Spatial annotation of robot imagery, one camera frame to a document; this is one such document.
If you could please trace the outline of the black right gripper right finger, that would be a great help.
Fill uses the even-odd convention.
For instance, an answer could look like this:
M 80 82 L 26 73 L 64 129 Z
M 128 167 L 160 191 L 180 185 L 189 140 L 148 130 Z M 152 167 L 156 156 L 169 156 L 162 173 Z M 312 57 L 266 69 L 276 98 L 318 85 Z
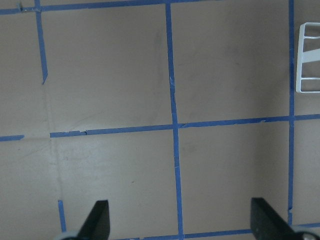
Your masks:
M 250 202 L 250 230 L 256 240 L 299 240 L 283 218 L 262 197 Z

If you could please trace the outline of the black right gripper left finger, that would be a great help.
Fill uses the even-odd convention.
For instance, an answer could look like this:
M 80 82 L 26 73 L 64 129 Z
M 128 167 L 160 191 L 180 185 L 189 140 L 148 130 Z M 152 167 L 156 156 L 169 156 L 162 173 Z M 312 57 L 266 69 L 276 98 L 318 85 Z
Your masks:
M 108 200 L 95 202 L 77 234 L 80 240 L 107 240 L 110 235 L 110 212 Z

